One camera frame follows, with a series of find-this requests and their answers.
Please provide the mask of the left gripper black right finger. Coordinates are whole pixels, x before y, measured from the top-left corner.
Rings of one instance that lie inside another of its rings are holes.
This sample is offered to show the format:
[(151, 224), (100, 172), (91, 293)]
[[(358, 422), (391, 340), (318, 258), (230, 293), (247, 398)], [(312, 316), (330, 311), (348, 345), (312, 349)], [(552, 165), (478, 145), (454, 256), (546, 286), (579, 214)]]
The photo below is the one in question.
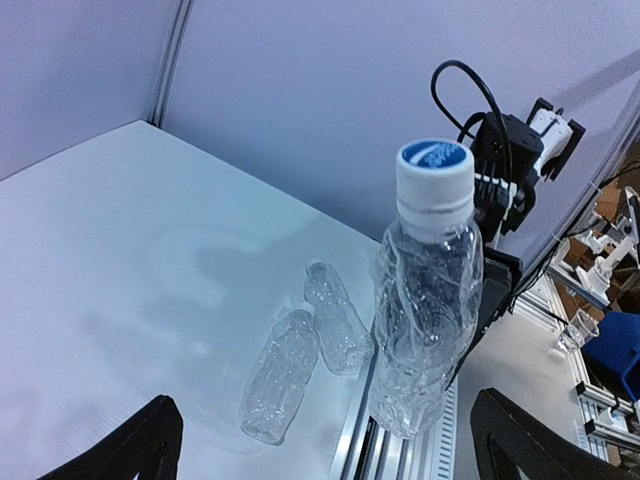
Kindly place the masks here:
[(482, 479), (626, 479), (628, 473), (554, 433), (495, 388), (481, 390), (470, 424)]

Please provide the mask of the white blue bottle cap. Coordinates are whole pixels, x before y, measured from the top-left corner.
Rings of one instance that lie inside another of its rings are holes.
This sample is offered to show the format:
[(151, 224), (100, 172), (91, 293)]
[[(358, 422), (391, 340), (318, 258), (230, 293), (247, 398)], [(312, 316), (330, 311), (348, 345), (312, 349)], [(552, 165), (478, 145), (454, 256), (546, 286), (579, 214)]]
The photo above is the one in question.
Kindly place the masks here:
[(396, 210), (418, 229), (445, 232), (474, 211), (475, 160), (470, 149), (445, 139), (420, 139), (396, 155)]

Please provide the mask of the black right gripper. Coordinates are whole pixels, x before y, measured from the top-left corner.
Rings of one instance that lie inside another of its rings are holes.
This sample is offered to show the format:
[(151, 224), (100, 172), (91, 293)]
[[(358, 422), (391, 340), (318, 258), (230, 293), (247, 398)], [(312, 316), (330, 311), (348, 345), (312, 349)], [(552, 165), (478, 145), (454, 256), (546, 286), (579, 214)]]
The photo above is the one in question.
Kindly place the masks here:
[[(483, 241), (518, 228), (526, 209), (535, 200), (530, 171), (542, 153), (540, 135), (513, 115), (503, 117), (511, 160), (505, 160), (502, 136), (496, 115), (482, 115), (471, 144), (475, 160), (475, 221)], [(445, 290), (451, 303), (445, 310), (445, 339), (452, 353), (451, 365), (443, 381), (448, 389), (471, 351), (490, 325), (504, 314), (522, 277), (522, 262), (511, 254), (483, 247), (482, 282), (471, 282), (465, 271), (465, 255), (453, 251), (445, 260), (445, 270), (453, 276), (453, 286)]]

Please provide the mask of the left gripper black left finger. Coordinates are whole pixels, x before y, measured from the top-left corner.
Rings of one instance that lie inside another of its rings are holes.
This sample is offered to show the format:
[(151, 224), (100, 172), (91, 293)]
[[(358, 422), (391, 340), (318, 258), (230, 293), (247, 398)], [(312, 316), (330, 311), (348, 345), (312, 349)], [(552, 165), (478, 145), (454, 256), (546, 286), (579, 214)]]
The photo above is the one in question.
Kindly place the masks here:
[(49, 480), (175, 479), (183, 418), (158, 395), (89, 450), (46, 473)]

